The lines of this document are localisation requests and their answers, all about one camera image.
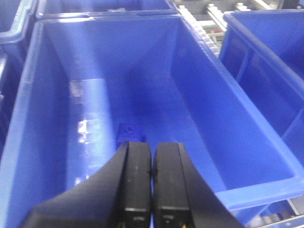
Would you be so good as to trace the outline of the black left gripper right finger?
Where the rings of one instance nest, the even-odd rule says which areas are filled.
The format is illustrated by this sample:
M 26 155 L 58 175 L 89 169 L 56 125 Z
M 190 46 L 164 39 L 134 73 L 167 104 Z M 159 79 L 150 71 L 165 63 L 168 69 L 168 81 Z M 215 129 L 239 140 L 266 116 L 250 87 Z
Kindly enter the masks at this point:
M 191 161 L 184 144 L 158 144 L 153 159 L 156 228 L 241 228 Z

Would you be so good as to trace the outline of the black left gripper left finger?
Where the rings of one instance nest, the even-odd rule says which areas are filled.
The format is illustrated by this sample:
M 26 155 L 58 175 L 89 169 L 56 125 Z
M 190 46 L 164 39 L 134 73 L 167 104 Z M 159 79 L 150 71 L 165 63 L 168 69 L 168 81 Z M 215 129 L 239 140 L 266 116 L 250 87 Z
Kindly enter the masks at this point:
M 94 175 L 35 205 L 24 228 L 148 228 L 151 223 L 151 150 L 124 142 Z

